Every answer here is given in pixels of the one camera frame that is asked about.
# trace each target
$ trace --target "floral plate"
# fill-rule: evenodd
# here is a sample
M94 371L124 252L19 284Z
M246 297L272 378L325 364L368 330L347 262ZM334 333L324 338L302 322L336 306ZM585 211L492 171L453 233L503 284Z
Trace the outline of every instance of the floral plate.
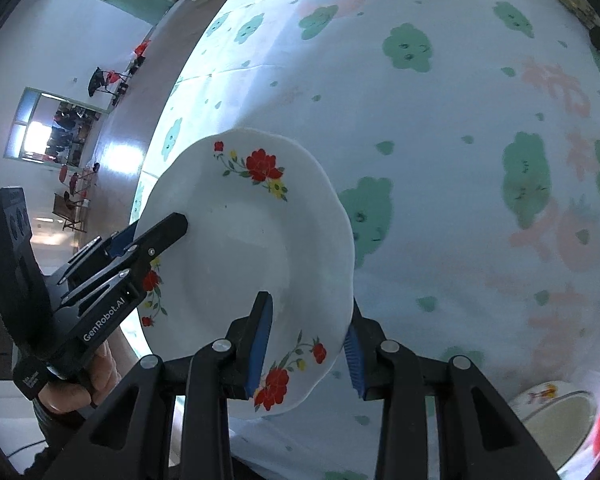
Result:
M199 140L158 179L137 233L171 212L189 229L154 260L138 307L164 360L195 353L271 293L273 324L260 386L230 400L257 418L299 404L340 352L353 308L349 218L318 162L297 143L245 128Z

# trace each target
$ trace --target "bowl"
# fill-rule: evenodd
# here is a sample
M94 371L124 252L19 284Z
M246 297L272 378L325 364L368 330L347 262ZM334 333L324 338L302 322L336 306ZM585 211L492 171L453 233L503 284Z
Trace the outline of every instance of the bowl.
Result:
M593 396L563 381L529 388L510 403L555 470L577 452L595 421Z

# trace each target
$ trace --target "white plate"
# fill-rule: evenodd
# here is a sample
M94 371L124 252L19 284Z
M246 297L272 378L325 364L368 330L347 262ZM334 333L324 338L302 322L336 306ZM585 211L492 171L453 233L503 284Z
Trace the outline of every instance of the white plate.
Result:
M172 212L189 229L154 261L138 307L152 351L194 354L266 290L274 312L260 387L229 412L296 406L333 365L353 309L353 236L326 174L285 137L230 130L187 148L158 179L138 235Z
M593 396L563 381L529 388L510 405L555 470L577 452L596 417Z

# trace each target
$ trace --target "screw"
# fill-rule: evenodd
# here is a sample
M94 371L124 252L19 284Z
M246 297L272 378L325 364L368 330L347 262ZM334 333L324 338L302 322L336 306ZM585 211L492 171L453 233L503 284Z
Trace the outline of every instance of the screw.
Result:
M142 359L140 359L140 366L145 370L155 368L157 364L158 358L155 355L145 355Z
M463 355L457 355L453 358L451 362L453 366L455 366L456 368L460 368L461 370L468 370L469 368L471 368L471 361L468 357Z
M400 345L392 339L385 339L380 343L380 348L389 354L395 354L400 349Z
M228 339L216 339L211 345L216 352L226 352L231 349L231 341Z

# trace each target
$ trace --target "white tablecloth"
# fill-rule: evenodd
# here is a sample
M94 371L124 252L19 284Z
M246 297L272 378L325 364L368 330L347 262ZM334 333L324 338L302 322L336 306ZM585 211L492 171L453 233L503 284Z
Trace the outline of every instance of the white tablecloth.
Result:
M228 0L160 118L132 220L179 153L234 126L322 164L356 298L389 337L464 352L507 399L564 379L600 404L600 54L557 0ZM298 408L232 420L232 451L270 479L373 478L380 420L341 356ZM585 446L561 473L591 467Z

